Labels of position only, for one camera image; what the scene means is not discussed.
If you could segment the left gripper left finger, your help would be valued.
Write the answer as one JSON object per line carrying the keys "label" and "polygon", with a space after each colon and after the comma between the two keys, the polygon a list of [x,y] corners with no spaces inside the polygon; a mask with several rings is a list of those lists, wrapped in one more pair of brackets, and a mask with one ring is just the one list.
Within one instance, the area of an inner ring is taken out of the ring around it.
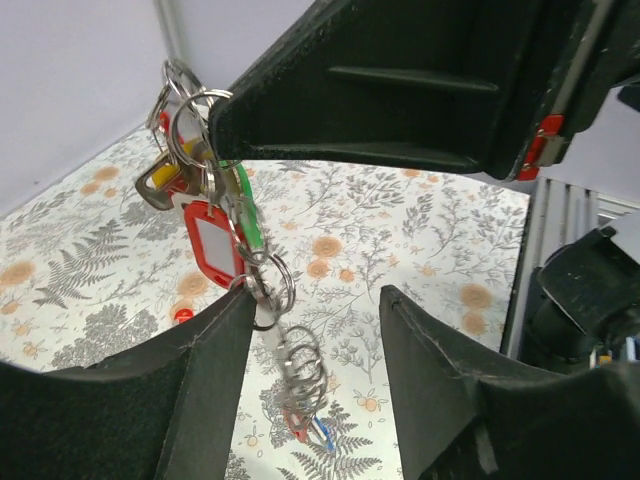
{"label": "left gripper left finger", "polygon": [[220,479],[256,303],[241,288],[87,368],[1,367],[5,479]]}

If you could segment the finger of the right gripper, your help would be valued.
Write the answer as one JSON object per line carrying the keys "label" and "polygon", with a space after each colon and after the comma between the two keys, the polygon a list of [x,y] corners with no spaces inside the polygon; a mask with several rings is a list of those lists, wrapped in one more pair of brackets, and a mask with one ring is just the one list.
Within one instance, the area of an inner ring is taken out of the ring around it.
{"label": "finger of the right gripper", "polygon": [[538,1],[317,1],[210,116],[225,159],[510,174]]}

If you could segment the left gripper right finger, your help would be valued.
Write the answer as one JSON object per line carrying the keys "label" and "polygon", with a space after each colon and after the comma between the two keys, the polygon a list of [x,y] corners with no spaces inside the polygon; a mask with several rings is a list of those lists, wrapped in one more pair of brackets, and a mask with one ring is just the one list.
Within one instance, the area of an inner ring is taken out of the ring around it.
{"label": "left gripper right finger", "polygon": [[380,326],[408,479],[635,479],[639,367],[559,375],[509,359],[380,292]]}

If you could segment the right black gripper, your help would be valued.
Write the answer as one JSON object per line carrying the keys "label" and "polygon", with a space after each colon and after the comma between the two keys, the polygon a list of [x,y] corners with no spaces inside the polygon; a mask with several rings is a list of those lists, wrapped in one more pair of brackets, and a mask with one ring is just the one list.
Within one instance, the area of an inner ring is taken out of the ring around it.
{"label": "right black gripper", "polygon": [[638,2],[544,2],[491,149],[490,176],[531,180],[561,163],[609,90],[638,76]]}

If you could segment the blue key tag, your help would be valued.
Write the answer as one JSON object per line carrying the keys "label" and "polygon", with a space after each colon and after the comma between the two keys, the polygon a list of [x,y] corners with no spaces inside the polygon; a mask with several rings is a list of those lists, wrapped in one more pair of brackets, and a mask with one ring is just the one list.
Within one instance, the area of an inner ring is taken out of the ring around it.
{"label": "blue key tag", "polygon": [[311,421],[311,431],[316,436],[320,445],[322,445],[329,452],[335,450],[334,442],[332,440],[329,429],[323,424],[323,422],[314,416]]}

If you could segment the green key tag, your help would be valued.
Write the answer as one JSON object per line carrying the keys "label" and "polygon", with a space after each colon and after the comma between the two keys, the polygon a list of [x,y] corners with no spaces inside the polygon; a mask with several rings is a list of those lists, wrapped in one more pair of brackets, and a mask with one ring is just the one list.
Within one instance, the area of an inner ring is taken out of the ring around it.
{"label": "green key tag", "polygon": [[247,171],[240,161],[235,161],[233,165],[231,161],[221,161],[220,165],[225,168],[227,173],[233,175],[238,186],[238,196],[241,198],[241,201],[237,203],[238,215],[249,247],[251,249],[263,248],[264,241],[258,225],[256,206]]}

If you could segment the yellow key tag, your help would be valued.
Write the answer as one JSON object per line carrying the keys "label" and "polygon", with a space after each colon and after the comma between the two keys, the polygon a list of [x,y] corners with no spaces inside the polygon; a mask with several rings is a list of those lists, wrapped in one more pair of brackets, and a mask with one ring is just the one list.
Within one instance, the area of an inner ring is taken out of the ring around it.
{"label": "yellow key tag", "polygon": [[[194,147],[198,143],[197,139],[192,139],[182,144],[184,152],[191,156]],[[171,181],[180,172],[180,167],[177,163],[165,162],[155,172],[151,174],[152,185],[156,188],[161,188]]]}

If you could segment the red handled metal keyring holder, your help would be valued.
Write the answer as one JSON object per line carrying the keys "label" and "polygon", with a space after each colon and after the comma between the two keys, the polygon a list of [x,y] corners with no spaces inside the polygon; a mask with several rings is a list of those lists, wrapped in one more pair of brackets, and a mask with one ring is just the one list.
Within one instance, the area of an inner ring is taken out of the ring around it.
{"label": "red handled metal keyring holder", "polygon": [[[226,90],[207,89],[179,59],[165,60],[162,75],[164,84],[145,122],[160,154],[136,179],[137,193],[159,211],[175,211],[184,224],[184,208],[193,201],[205,201],[224,210],[233,223],[233,235],[239,241],[237,249],[245,262],[245,273],[239,275],[229,289],[244,287],[254,298],[254,329],[272,352],[283,382],[281,408],[308,415],[306,444],[320,445],[311,431],[313,417],[319,418],[319,412],[327,405],[328,373],[319,340],[305,326],[283,325],[283,316],[296,302],[293,275],[272,248],[263,215],[255,202],[264,247],[249,247],[238,215],[237,203],[241,201],[238,186],[233,175],[220,165],[221,161],[231,161],[233,165],[239,160],[221,159],[209,135],[206,119],[209,111],[232,95]],[[189,156],[182,144],[192,139],[198,143]],[[151,174],[165,162],[177,163],[180,172],[166,185],[156,188]]]}

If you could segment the red key tag with key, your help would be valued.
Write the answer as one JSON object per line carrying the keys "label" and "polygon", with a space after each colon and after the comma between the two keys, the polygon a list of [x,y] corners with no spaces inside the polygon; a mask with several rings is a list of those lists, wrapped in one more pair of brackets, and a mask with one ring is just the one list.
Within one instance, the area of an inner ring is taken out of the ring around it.
{"label": "red key tag with key", "polygon": [[233,223],[218,206],[196,200],[184,208],[184,219],[196,263],[200,271],[221,288],[245,273],[232,231]]}

